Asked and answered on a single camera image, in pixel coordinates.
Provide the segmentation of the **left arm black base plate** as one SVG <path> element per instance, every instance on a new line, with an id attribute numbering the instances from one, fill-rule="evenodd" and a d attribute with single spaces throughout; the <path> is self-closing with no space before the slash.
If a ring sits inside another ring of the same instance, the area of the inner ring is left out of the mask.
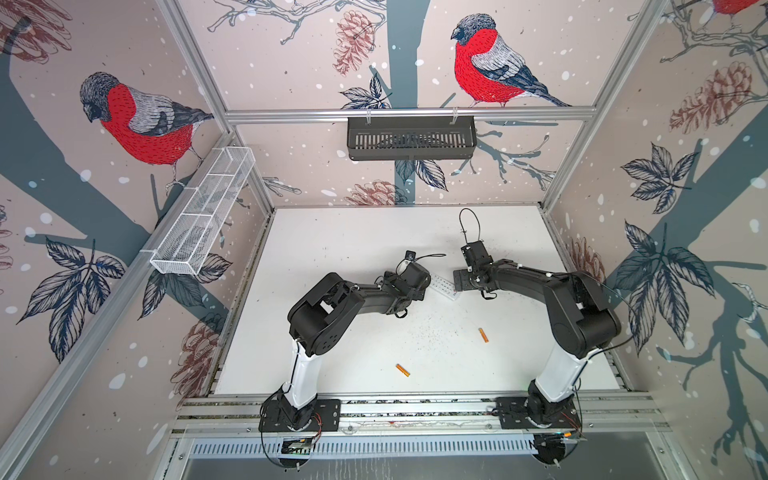
<path id="1" fill-rule="evenodd" d="M 283 396 L 266 401 L 260 410 L 260 433 L 336 432 L 339 428 L 341 402 L 338 399 L 314 399 L 295 409 Z"/>

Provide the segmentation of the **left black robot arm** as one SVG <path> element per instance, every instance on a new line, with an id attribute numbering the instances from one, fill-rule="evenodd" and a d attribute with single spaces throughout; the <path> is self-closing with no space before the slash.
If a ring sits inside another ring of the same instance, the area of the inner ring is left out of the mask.
<path id="1" fill-rule="evenodd" d="M 337 430 L 332 414 L 339 402 L 318 399 L 323 355 L 339 343 L 357 316 L 403 318 L 413 302 L 424 299 L 430 284 L 429 271 L 410 260 L 373 284 L 347 281 L 335 272 L 325 275 L 287 315 L 294 341 L 291 376 L 262 404 L 259 431 Z"/>

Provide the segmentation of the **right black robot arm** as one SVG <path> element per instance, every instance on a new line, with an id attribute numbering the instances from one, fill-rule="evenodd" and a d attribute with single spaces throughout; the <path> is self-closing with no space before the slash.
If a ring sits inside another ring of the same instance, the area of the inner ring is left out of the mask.
<path id="1" fill-rule="evenodd" d="M 528 387 L 527 418 L 540 428 L 555 423 L 573 405 L 575 386 L 589 359 L 605 351 L 621 324 L 602 284 L 583 271 L 553 273 L 495 260 L 484 242 L 461 248 L 466 268 L 453 272 L 459 292 L 476 290 L 486 300 L 512 292 L 546 306 L 555 345 Z"/>

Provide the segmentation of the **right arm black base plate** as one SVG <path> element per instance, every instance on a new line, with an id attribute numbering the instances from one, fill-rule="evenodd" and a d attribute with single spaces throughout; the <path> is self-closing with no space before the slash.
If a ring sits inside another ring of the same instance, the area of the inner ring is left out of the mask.
<path id="1" fill-rule="evenodd" d="M 553 428 L 557 430 L 581 428 L 581 418 L 574 404 L 574 396 L 561 402 L 548 402 L 534 397 L 497 397 L 492 413 L 500 420 L 502 429 Z"/>

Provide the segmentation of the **white remote control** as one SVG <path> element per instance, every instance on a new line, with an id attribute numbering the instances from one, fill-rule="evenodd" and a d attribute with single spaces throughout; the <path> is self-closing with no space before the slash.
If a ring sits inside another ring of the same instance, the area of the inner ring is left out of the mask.
<path id="1" fill-rule="evenodd" d="M 460 291 L 456 289 L 456 286 L 452 281 L 439 275 L 431 276 L 429 288 L 451 301 L 455 301 L 460 295 Z"/>

